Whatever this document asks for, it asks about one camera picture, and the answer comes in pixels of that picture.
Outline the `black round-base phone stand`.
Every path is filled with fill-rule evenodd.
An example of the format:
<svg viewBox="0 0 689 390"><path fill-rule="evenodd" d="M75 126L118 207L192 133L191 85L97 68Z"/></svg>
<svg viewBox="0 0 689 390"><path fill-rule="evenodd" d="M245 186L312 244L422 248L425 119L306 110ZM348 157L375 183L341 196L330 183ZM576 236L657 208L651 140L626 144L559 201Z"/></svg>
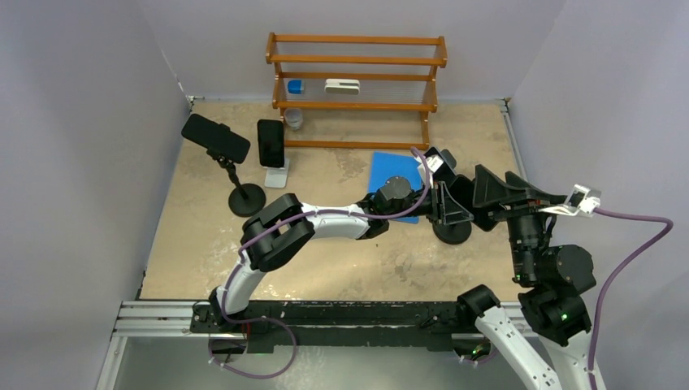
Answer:
<svg viewBox="0 0 689 390"><path fill-rule="evenodd" d="M433 223L432 231L436 238L448 245L461 245L472 234L472 219L453 224Z"/></svg>

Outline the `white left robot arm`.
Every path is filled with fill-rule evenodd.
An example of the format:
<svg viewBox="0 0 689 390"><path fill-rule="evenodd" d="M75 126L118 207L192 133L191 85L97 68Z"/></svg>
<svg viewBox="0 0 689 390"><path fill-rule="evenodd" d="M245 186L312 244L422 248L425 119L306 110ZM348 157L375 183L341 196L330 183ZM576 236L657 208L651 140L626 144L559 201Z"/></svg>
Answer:
<svg viewBox="0 0 689 390"><path fill-rule="evenodd" d="M344 207L317 207L287 193L244 224L236 265L209 296L210 321L221 332L235 331L263 277L285 266L309 241L373 239L388 231L390 220L403 217L424 216L443 228L470 223L473 191L473 181L457 175L419 190L412 189L406 178L393 176L361 201Z"/></svg>

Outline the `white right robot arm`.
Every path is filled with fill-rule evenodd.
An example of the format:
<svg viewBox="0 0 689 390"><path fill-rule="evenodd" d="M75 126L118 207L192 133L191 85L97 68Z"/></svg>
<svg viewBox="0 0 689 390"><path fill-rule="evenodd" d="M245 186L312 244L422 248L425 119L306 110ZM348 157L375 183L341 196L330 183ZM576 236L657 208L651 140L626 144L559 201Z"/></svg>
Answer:
<svg viewBox="0 0 689 390"><path fill-rule="evenodd" d="M471 205L490 231L508 228L513 281L521 312L551 359L546 362L518 332L505 305L481 284L457 298L456 319L486 336L529 389L597 389L601 379L589 348L593 327L583 293L596 286L592 255L578 245L552 246L557 217L591 217L601 192L576 184L570 195L546 193L508 171L503 178L482 165L474 169Z"/></svg>

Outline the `black smartphone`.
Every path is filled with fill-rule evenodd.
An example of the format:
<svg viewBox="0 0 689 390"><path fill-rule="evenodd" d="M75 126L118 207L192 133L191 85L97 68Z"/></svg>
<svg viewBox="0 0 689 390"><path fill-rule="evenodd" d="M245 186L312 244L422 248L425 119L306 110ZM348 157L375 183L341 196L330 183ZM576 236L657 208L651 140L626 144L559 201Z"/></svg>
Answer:
<svg viewBox="0 0 689 390"><path fill-rule="evenodd" d="M496 194L487 192L484 188L479 190L479 206L476 206L475 180L470 180L464 175L457 175L450 185L450 193L453 198L473 215L472 223L484 232L490 232L499 221L495 219L495 213L504 209L497 201Z"/></svg>

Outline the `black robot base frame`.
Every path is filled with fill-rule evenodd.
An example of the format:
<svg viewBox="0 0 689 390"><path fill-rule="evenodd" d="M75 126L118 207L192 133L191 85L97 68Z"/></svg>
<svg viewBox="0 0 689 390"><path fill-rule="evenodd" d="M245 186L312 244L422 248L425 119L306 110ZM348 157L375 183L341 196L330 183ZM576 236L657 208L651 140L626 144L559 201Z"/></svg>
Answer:
<svg viewBox="0 0 689 390"><path fill-rule="evenodd" d="M216 319L205 301L126 301L113 334L234 341L249 353L292 344L470 353L488 341L454 301L251 301L240 319Z"/></svg>

